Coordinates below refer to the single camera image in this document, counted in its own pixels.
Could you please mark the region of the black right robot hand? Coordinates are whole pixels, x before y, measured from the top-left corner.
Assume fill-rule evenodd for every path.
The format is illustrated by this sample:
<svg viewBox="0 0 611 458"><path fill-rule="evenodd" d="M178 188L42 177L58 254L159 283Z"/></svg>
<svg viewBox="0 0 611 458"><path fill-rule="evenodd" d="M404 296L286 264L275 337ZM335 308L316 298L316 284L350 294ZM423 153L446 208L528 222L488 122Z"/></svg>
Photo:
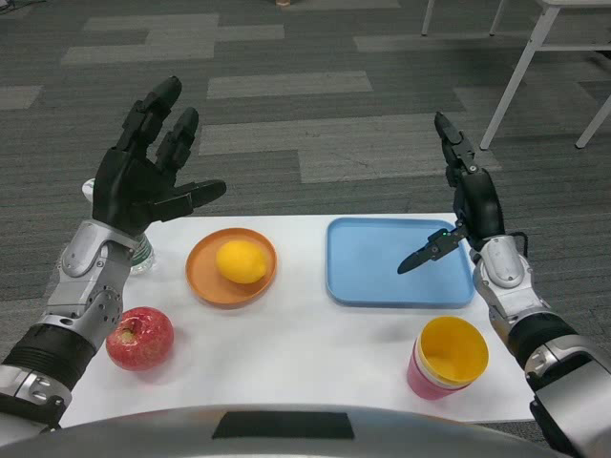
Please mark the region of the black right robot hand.
<svg viewBox="0 0 611 458"><path fill-rule="evenodd" d="M486 240L505 234L504 218L495 185L489 172L475 162L472 142L442 113L434 117L446 161L446 179L454 188L454 229L439 229L427 243L411 253L397 267L399 275L429 260L440 260L466 240L479 250Z"/></svg>

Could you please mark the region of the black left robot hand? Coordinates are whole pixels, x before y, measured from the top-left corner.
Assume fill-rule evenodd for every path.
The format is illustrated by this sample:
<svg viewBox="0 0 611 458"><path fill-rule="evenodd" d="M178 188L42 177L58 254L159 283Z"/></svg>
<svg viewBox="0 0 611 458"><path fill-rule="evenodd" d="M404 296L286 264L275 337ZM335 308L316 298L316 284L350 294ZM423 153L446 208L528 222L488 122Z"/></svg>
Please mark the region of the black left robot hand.
<svg viewBox="0 0 611 458"><path fill-rule="evenodd" d="M116 145L107 151L96 172L93 219L137 237L155 221L188 216L225 194L226 184L220 179L176 184L199 126L199 113L192 107L166 133L156 159L147 157L181 89L180 80L171 76L135 102Z"/></svg>

